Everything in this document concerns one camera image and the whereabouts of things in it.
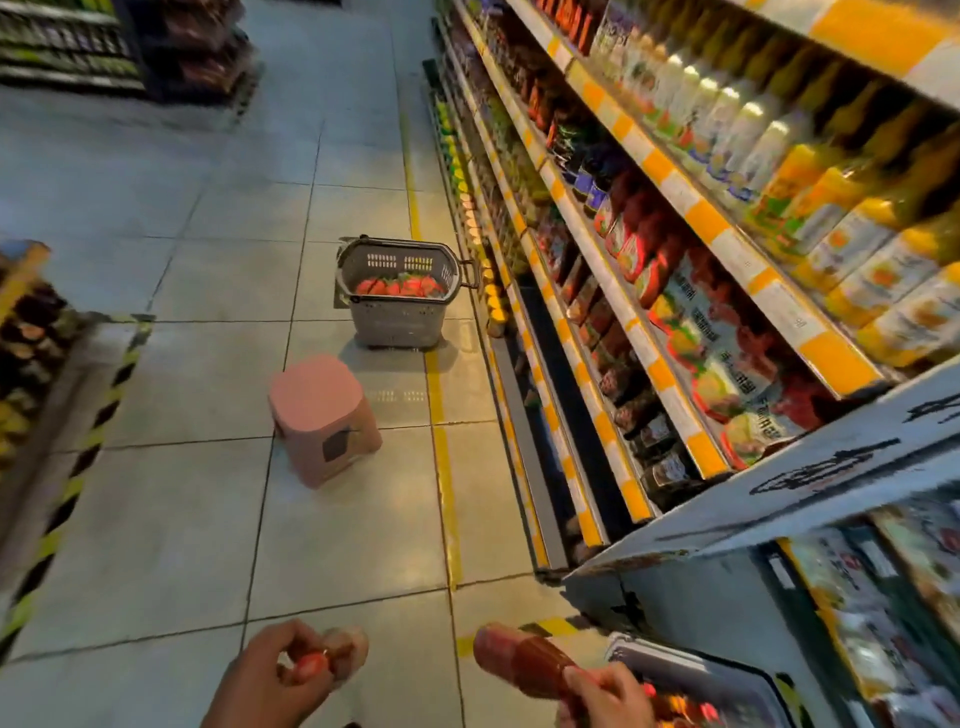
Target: basket handle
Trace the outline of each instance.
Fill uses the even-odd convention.
[[[477,265],[477,261],[470,258],[460,258],[457,262],[464,269],[464,279],[461,284],[467,288],[472,288],[474,291],[477,290],[480,287],[480,267]],[[473,283],[469,280],[467,270],[473,271]]]

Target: shopping basket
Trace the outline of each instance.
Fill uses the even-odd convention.
[[[337,258],[337,282],[348,295],[357,341],[367,347],[428,349],[440,341],[447,305],[460,290],[477,287],[468,280],[469,260],[458,260],[441,243],[380,237],[344,237]],[[371,278],[397,278],[404,273],[432,276],[446,293],[441,298],[378,296],[353,293]]]

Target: pink stool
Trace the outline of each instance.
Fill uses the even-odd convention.
[[[336,356],[311,356],[275,376],[270,408],[290,462],[308,488],[383,445],[360,382]]]

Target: supermarket aisle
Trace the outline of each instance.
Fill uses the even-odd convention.
[[[78,307],[158,318],[0,670],[10,725],[196,725],[241,642],[292,614],[372,638],[308,725],[551,723],[455,649],[490,619],[571,611],[530,575],[466,294],[426,362],[357,348],[333,307],[340,235],[454,242],[419,86],[430,4],[348,5],[248,3],[266,74],[233,133],[117,125],[49,94],[44,115],[0,111],[0,232],[49,242]],[[265,401],[315,352],[349,364],[384,433],[316,493]],[[564,641],[600,657],[596,635]]]

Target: stool top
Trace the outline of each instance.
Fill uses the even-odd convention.
[[[322,353],[276,375],[269,396],[274,416],[284,427],[313,432],[356,409],[363,387],[340,359]]]

